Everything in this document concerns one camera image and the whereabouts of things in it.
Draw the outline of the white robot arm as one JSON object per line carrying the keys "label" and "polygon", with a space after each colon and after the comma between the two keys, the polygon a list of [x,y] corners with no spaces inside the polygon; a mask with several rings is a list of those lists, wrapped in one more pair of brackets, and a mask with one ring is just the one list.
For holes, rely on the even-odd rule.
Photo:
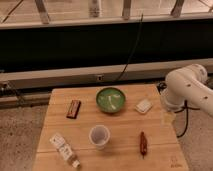
{"label": "white robot arm", "polygon": [[178,111],[187,100],[213,117],[213,90],[205,85],[207,70],[192,64],[169,72],[165,77],[166,88],[160,95],[167,111]]}

